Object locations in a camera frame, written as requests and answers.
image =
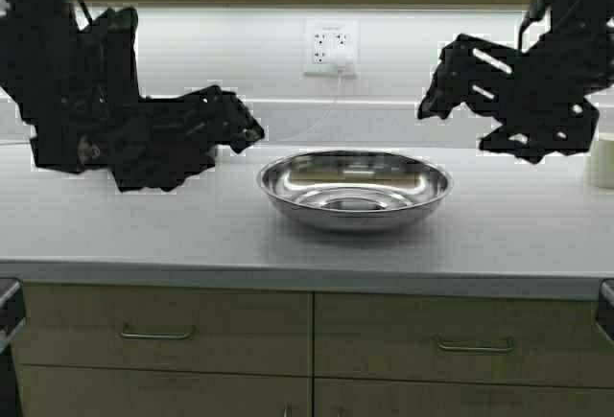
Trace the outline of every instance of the white cable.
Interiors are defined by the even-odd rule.
[[[316,127],[318,127],[324,120],[326,120],[328,118],[328,116],[330,115],[330,112],[333,110],[333,105],[337,104],[339,102],[339,97],[342,94],[342,84],[343,84],[343,69],[341,67],[338,67],[338,69],[337,69],[337,93],[335,95],[335,99],[333,100],[333,103],[331,105],[329,105],[328,110],[326,110],[326,112],[324,112],[324,115],[322,115],[310,127],[305,128],[304,130],[298,132],[297,134],[293,134],[292,136],[286,137],[284,139],[277,139],[277,140],[269,141],[269,142],[274,142],[275,144],[277,144],[279,142],[290,142],[293,139],[296,139],[297,137],[302,136],[306,132],[309,132],[309,131],[315,129]]]

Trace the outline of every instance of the cabinet door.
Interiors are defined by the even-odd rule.
[[[315,417],[589,417],[614,390],[321,379],[315,397]]]
[[[332,378],[614,388],[596,304],[318,294],[315,371]]]
[[[24,417],[311,417],[309,379],[24,366]]]
[[[24,294],[21,364],[311,373],[310,294],[53,285]]]

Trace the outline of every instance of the drawer handle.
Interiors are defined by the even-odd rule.
[[[172,334],[153,334],[153,333],[136,333],[130,329],[128,324],[124,325],[121,336],[128,340],[187,340],[196,332],[196,326],[190,326],[189,330],[185,333],[172,333]]]
[[[515,344],[514,339],[512,337],[506,338],[505,347],[471,347],[471,346],[462,346],[462,345],[450,345],[450,343],[445,342],[441,339],[441,337],[435,337],[437,342],[437,347],[439,350],[443,352],[460,352],[460,353],[489,353],[493,355],[507,355],[514,351]]]

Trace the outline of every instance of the bowl rim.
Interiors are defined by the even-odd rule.
[[[351,210],[351,211],[347,211],[347,210],[343,210],[343,209],[323,209],[323,208],[318,208],[317,206],[310,206],[310,205],[306,205],[306,204],[299,204],[296,203],[294,201],[291,201],[287,198],[281,197],[280,195],[274,194],[273,192],[271,192],[270,189],[267,188],[267,186],[265,185],[264,182],[264,177],[265,174],[274,166],[277,165],[281,165],[283,163],[287,163],[288,161],[297,158],[298,156],[309,156],[309,155],[323,155],[325,153],[373,153],[373,154],[377,154],[377,155],[389,155],[389,156],[396,156],[396,157],[402,157],[405,158],[407,160],[412,160],[418,163],[421,163],[424,166],[427,166],[437,172],[439,172],[440,174],[442,174],[447,182],[447,187],[446,189],[441,192],[439,195],[437,195],[436,197],[433,197],[431,199],[429,199],[428,201],[424,201],[422,203],[418,203],[418,204],[413,204],[411,206],[403,206],[400,208],[394,208],[394,209],[383,209],[383,210]],[[274,160],[270,163],[267,163],[262,169],[260,169],[260,171],[258,172],[257,175],[257,181],[258,181],[258,186],[260,187],[260,189],[267,194],[267,196],[269,198],[274,198],[277,199],[279,201],[283,201],[284,203],[293,205],[293,206],[297,206],[300,208],[305,208],[305,209],[311,209],[311,210],[315,210],[315,211],[321,211],[322,213],[334,213],[336,215],[338,215],[339,213],[343,213],[343,214],[347,214],[348,216],[354,216],[354,215],[373,215],[373,214],[386,214],[386,213],[395,213],[395,212],[400,212],[400,211],[407,211],[407,210],[411,210],[411,209],[415,209],[415,208],[421,208],[424,206],[427,206],[429,204],[435,203],[435,202],[439,202],[442,201],[445,197],[447,197],[450,192],[452,192],[452,189],[454,188],[454,180],[452,179],[452,176],[443,168],[441,168],[439,165],[433,163],[430,160],[421,158],[421,157],[414,157],[414,156],[408,156],[402,153],[395,153],[393,151],[374,151],[374,150],[352,150],[352,149],[327,149],[327,150],[321,150],[321,151],[305,151],[305,152],[300,152],[300,153],[295,153],[294,155],[288,155],[288,156],[284,156],[282,158],[279,158],[277,160]]]

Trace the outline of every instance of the wall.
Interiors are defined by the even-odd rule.
[[[358,77],[302,74],[304,23],[360,21]],[[466,109],[418,122],[416,106],[438,52],[460,33],[513,45],[521,12],[142,9],[137,41],[143,94],[177,95],[210,83],[232,88],[268,127],[269,142],[476,147],[491,120]],[[544,26],[531,31],[537,39]],[[614,92],[592,98],[614,130]],[[26,140],[15,105],[0,104],[0,138]]]

